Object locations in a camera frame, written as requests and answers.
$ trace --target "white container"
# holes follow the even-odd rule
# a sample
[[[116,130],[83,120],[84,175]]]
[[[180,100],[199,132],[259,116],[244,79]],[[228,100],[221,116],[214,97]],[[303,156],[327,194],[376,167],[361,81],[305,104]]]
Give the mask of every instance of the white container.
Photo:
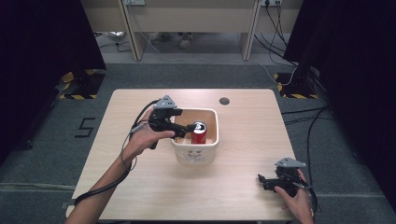
[[[219,143],[219,119],[213,109],[206,108],[182,108],[180,116],[172,117],[176,124],[187,126],[197,120],[206,124],[206,143],[191,144],[191,135],[186,133],[184,138],[171,139],[175,148],[177,161],[183,165],[202,166],[213,162],[216,147]]]

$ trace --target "human hand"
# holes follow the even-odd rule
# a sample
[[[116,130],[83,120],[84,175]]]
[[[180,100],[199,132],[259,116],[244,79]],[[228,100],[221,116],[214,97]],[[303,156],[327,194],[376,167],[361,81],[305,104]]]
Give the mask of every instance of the human hand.
[[[300,169],[298,169],[298,173],[300,178],[306,182],[305,176]],[[306,193],[305,189],[297,189],[297,194],[293,198],[290,197],[289,194],[279,186],[275,187],[275,191],[285,201],[285,204],[282,206],[283,210],[290,209],[294,216],[303,224],[314,223],[308,194]]]
[[[153,112],[154,108],[148,109],[140,120],[139,124],[143,124],[142,128],[134,133],[129,140],[128,145],[124,149],[124,158],[126,161],[131,161],[134,157],[143,153],[143,151],[151,147],[154,143],[160,139],[169,138],[175,135],[173,131],[154,132],[149,127],[149,116]]]

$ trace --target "soda can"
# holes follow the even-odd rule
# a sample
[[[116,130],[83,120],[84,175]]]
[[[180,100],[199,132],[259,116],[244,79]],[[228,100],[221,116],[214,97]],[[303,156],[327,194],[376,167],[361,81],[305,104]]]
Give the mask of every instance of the soda can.
[[[205,144],[207,127],[202,121],[195,121],[195,130],[191,133],[192,144]]]

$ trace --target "wall outlet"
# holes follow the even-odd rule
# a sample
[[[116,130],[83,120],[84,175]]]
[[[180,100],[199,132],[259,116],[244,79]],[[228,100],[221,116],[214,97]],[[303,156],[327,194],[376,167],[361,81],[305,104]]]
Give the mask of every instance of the wall outlet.
[[[262,0],[262,7],[265,7],[265,2],[267,0]],[[270,2],[270,5],[268,7],[277,7],[277,6],[282,6],[282,0],[268,0]]]
[[[145,0],[125,0],[126,6],[144,6]]]

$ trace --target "black curtain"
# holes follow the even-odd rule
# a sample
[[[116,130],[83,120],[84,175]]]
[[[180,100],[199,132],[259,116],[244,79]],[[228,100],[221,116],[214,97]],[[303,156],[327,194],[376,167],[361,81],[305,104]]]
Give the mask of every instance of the black curtain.
[[[106,69],[78,0],[0,2],[0,164],[76,69]]]
[[[334,115],[396,211],[396,4],[327,2],[304,0],[285,58],[313,59]],[[312,38],[318,30],[326,36]]]

